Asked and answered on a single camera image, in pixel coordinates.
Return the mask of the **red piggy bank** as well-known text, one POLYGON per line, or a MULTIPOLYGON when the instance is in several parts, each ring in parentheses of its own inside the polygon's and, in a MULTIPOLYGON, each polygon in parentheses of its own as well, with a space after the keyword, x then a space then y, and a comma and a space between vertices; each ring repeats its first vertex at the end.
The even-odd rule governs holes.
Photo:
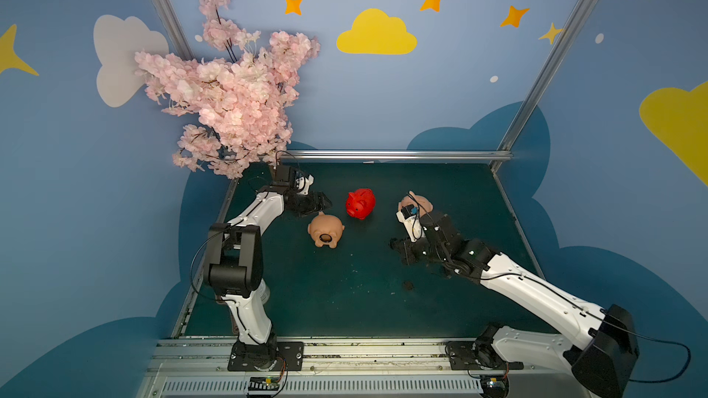
POLYGON ((374 192, 369 188, 361 188, 348 193, 346 211, 354 219, 365 220, 374 211, 375 204, 374 192))

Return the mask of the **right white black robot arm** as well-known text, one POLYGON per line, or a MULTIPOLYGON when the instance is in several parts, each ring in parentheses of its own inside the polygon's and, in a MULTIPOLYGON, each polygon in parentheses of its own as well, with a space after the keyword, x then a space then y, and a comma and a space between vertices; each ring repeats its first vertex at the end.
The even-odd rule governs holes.
POLYGON ((467 346, 447 345, 452 367, 541 367, 572 376, 595 397, 623 396, 634 380, 642 338, 628 311, 618 305, 604 309, 553 286, 484 242, 465 239, 442 212, 405 205, 396 217, 407 238, 392 239, 389 245, 404 263, 438 263, 448 276, 503 295, 554 330, 544 334, 489 324, 467 346))

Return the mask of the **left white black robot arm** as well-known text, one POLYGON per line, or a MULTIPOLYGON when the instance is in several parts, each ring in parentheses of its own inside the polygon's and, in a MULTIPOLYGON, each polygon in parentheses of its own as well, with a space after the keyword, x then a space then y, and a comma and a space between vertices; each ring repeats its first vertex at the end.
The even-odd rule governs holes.
POLYGON ((269 290, 264 280, 262 236, 285 211, 307 216, 330 206, 332 202, 320 192, 264 191, 241 215, 210 227, 200 247, 205 252, 202 278, 214 291, 211 299, 229 308, 238 331, 229 370, 268 371, 285 365, 278 359, 277 336, 265 311, 269 290))

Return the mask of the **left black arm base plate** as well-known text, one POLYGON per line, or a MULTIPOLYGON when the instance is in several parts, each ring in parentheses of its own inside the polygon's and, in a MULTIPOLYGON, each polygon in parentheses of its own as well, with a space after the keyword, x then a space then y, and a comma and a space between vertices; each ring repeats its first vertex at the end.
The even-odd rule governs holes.
POLYGON ((304 344, 279 342, 274 345, 246 345, 236 342, 228 359, 228 371, 300 371, 304 344))

